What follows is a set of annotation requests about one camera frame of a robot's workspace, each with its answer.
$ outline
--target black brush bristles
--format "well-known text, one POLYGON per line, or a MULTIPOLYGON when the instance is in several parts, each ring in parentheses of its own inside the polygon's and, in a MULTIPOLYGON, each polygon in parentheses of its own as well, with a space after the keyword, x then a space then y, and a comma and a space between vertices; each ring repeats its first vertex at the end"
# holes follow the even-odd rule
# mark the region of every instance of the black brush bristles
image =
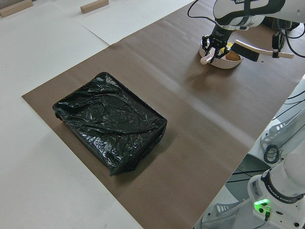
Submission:
POLYGON ((237 54, 251 60, 251 61, 257 61, 259 57, 259 53, 254 52, 250 49, 247 49, 239 44, 234 43, 231 47, 231 50, 233 52, 236 52, 237 54))

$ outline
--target wooden brush handle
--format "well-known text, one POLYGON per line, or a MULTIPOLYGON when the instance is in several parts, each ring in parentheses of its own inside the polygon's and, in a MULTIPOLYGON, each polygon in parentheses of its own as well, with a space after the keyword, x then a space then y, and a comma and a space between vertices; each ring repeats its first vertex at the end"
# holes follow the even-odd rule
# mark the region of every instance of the wooden brush handle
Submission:
MULTIPOLYGON (((267 51, 267 50, 264 50, 264 49, 259 49, 259 48, 253 47, 253 46, 251 46, 249 44, 241 42, 240 40, 235 40, 235 43, 239 44, 240 46, 243 46, 243 47, 245 47, 245 48, 247 48, 249 50, 252 50, 254 52, 263 54, 263 55, 268 55, 268 56, 272 56, 273 55, 272 51, 267 51)), ((294 55, 292 53, 279 52, 278 53, 278 57, 292 59, 294 57, 294 55)))

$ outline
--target white tabletop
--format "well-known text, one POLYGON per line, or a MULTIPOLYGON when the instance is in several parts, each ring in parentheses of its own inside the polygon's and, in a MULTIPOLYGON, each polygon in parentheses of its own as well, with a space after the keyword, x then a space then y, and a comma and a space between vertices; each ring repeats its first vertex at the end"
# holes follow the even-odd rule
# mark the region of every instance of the white tabletop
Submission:
POLYGON ((37 0, 0 18, 0 228, 140 229, 22 95, 190 0, 37 0))

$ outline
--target black plastic-wrapped box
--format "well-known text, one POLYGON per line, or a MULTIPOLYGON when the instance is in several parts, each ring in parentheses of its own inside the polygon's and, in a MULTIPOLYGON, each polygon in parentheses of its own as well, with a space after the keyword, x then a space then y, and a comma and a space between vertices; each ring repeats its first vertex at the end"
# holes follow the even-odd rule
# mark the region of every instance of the black plastic-wrapped box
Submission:
POLYGON ((53 110, 111 176, 135 170, 161 140, 167 123, 109 73, 98 74, 53 110))

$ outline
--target brown paper sheet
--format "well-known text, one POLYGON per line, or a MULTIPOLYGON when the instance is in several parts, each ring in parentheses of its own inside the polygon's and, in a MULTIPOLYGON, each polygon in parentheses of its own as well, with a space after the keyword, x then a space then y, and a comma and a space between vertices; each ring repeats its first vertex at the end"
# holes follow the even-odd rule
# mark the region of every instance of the brown paper sheet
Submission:
MULTIPOLYGON (((242 161, 305 72, 301 58, 244 60, 230 70, 202 66, 203 34, 214 25, 189 19, 186 6, 51 79, 23 98, 145 229, 187 229, 242 161), (130 173, 109 177, 58 120, 52 105, 109 72, 168 120, 159 145, 130 173)), ((199 3, 194 15, 212 15, 199 3)), ((273 32, 236 31, 269 48, 273 32)), ((305 50, 304 44, 295 46, 305 50)))

